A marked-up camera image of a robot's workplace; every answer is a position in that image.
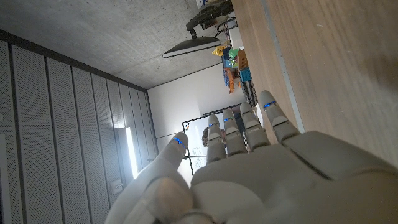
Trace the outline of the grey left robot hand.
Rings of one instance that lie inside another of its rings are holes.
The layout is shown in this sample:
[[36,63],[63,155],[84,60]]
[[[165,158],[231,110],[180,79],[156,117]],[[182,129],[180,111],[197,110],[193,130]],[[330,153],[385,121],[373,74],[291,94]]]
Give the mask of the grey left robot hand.
[[269,91],[259,103],[271,144],[251,106],[208,120],[206,165],[178,173],[188,137],[177,133],[122,191],[107,223],[396,223],[397,169],[318,131],[301,133]]

